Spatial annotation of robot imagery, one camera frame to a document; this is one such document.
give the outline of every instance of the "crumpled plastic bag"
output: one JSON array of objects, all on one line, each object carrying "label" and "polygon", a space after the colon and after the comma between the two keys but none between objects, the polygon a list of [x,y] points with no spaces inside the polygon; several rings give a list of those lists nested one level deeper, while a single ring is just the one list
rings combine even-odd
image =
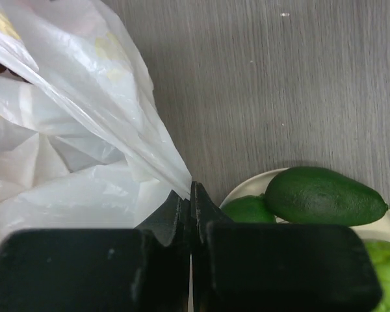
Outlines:
[{"label": "crumpled plastic bag", "polygon": [[99,0],[0,0],[0,241],[130,228],[191,176],[123,23]]}]

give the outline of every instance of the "bumpy green fruit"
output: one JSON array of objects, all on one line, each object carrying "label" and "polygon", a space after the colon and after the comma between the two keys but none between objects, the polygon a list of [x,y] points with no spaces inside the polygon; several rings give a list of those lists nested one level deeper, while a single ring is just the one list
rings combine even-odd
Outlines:
[{"label": "bumpy green fruit", "polygon": [[383,299],[374,312],[390,312],[390,242],[368,240],[365,247],[383,289]]}]

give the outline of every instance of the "green vegetable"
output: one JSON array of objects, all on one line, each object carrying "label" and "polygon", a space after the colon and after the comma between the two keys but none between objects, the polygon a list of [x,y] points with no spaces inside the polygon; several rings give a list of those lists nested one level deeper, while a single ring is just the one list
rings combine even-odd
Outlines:
[{"label": "green vegetable", "polygon": [[265,193],[267,208],[286,221],[360,226],[388,210],[373,189],[329,169],[294,167],[278,174]]},{"label": "green vegetable", "polygon": [[222,211],[236,222],[276,223],[276,218],[266,209],[260,196],[237,198],[223,206]]},{"label": "green vegetable", "polygon": [[383,288],[383,299],[374,312],[390,312],[390,242],[366,241],[365,247]]}]

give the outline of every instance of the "wood grain table surface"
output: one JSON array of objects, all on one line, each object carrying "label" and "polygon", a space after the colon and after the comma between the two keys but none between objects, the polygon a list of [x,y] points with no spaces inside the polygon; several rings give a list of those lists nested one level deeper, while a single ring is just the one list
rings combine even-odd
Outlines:
[{"label": "wood grain table surface", "polygon": [[390,0],[105,2],[216,204],[249,177],[303,164],[390,203]]}]

